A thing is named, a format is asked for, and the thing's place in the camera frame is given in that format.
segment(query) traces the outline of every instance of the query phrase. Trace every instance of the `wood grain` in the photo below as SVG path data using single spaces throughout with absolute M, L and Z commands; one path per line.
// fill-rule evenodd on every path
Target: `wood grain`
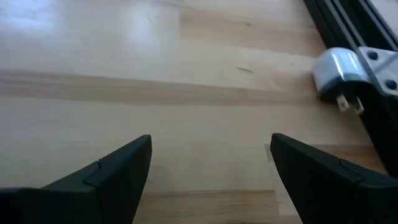
M 398 4 L 373 1 L 396 31 Z M 385 172 L 358 117 L 317 98 L 302 1 L 5 0 L 0 29 L 0 187 L 151 134 L 134 223 L 300 223 L 272 133 Z

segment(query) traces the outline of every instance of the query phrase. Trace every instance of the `screw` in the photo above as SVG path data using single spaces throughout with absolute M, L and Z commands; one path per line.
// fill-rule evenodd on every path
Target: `screw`
M 385 84 L 390 90 L 396 90 L 398 87 L 397 82 L 395 82 L 394 80 L 386 80 Z
M 373 50 L 368 51 L 368 57 L 372 60 L 377 60 L 379 58 L 378 54 Z

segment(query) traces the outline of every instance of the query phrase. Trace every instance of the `silver bracket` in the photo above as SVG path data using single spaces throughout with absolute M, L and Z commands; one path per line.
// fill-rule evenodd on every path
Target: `silver bracket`
M 358 55 L 376 90 L 398 98 L 398 53 L 390 50 L 359 47 Z

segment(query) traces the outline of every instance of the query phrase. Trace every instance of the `wooden table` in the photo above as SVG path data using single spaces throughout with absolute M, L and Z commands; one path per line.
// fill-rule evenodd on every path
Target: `wooden table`
M 272 133 L 384 172 L 358 117 L 317 99 L 302 1 L 4 0 L 0 30 L 1 187 L 151 134 L 134 223 L 300 223 Z

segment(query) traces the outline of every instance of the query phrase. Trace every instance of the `metal prong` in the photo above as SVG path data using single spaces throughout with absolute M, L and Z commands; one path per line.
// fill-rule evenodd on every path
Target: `metal prong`
M 361 102 L 361 100 L 360 100 L 358 97 L 357 97 L 356 99 L 357 99 L 357 101 L 356 101 L 355 104 L 354 104 L 355 113 L 356 113 L 356 114 L 362 114 L 363 111 L 364 111 L 362 102 Z
M 337 96 L 336 101 L 340 111 L 346 111 L 349 109 L 349 103 L 343 94 Z

